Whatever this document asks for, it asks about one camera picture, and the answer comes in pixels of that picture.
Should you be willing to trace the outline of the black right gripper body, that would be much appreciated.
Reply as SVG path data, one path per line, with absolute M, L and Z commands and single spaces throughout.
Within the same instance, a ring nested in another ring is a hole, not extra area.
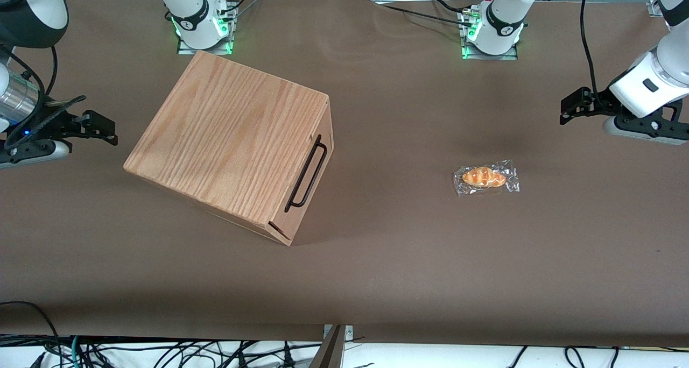
M 68 111 L 73 105 L 73 103 L 47 103 L 41 108 L 36 108 L 25 120 L 8 128 L 7 144 L 76 137 L 81 133 L 82 125 L 78 121 L 78 116 L 71 115 Z

